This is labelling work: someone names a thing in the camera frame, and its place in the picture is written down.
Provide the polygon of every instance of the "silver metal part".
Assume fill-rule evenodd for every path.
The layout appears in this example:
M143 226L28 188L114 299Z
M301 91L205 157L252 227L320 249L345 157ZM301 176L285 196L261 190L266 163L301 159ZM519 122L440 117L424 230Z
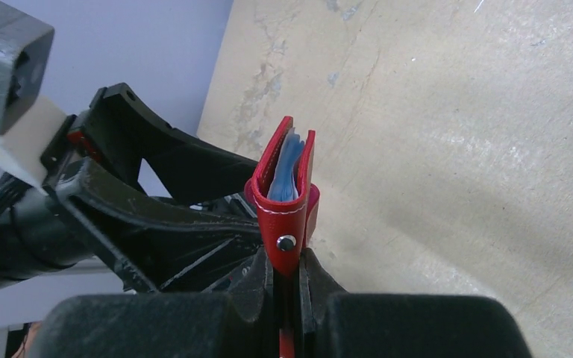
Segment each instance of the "silver metal part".
M54 28L0 2L0 135L36 100Z
M291 251L297 245L297 241L293 235L284 235L278 237L277 242L275 243L277 247L282 251Z

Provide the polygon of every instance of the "robotic hand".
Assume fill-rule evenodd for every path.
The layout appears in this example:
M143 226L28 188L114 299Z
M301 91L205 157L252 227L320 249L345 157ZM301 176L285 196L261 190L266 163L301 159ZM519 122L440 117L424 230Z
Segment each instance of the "robotic hand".
M266 163L172 128L126 84L66 115L39 96L53 33L0 2L0 288L95 254L138 294L63 302L32 357L530 357L494 300L350 294L310 248L285 275L242 193ZM142 160L171 198L144 193Z

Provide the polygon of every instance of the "gray wall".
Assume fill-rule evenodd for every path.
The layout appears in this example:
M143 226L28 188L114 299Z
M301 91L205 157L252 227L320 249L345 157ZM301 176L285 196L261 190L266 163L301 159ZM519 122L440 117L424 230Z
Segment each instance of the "gray wall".
M67 113L126 82L157 114L194 134L232 0L6 0L56 27L43 94ZM151 195L165 195L146 168ZM41 319L59 300L119 291L112 274L38 277L0 291L0 325Z

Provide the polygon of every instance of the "white stitching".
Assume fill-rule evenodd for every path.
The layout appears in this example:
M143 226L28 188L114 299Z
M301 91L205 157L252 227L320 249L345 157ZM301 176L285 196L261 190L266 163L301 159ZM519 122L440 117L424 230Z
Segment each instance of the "white stitching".
M277 211L271 211L269 209L265 209L262 205L260 205L260 203L258 202L258 200L256 198L254 198L254 201L256 202L256 206L259 207L262 211L264 211L265 213L269 213L269 214L277 214L277 215L289 215L289 214L295 214L298 211L301 211L302 209L304 209L307 205L306 202L304 202L304 204L302 204L302 206L297 209L297 210L293 210L293 211L286 211L283 213L279 213Z

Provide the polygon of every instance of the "red leather pouch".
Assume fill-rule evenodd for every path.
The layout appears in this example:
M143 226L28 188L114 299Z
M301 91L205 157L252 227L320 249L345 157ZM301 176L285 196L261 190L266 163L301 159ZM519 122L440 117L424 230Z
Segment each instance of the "red leather pouch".
M300 253L315 230L319 189L311 184L315 131L308 131L304 150L295 164L295 187L299 196L293 201L273 201L267 198L274 178L282 144L293 127L293 117L284 117L273 134L258 162L258 166L245 185L245 196L257 208L260 234L274 269L291 277L298 267ZM282 239L295 239L292 248L284 250L278 245Z

